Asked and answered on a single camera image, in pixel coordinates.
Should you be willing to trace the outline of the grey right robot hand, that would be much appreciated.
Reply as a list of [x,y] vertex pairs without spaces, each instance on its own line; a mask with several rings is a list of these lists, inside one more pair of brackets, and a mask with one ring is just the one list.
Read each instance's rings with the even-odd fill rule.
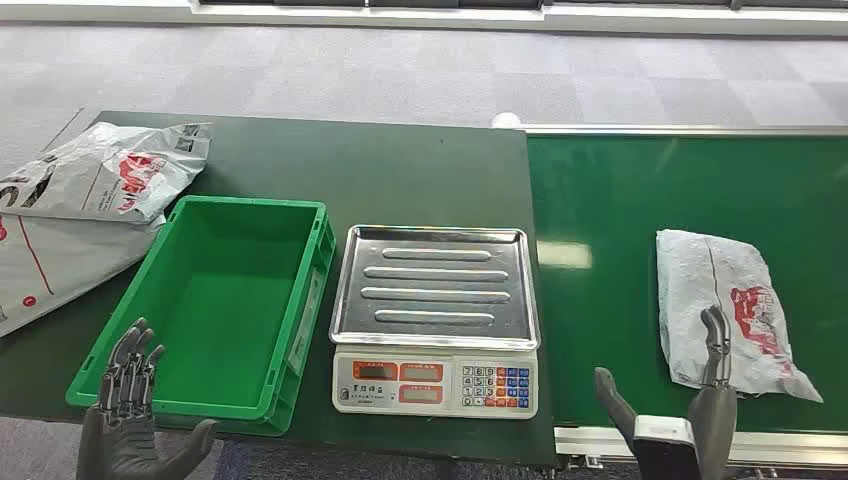
[[708,353],[701,389],[687,416],[639,415],[618,393],[611,372],[594,369],[598,401],[635,457],[642,479],[722,479],[737,421],[730,385],[730,326],[721,308],[700,313]]

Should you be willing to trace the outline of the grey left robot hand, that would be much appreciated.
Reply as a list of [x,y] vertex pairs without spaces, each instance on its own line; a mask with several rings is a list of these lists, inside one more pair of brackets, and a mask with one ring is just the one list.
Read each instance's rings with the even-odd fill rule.
[[138,318],[117,340],[85,414],[78,479],[185,479],[212,450],[219,423],[200,421],[177,453],[162,459],[155,445],[153,390],[165,347],[146,351],[154,330]]

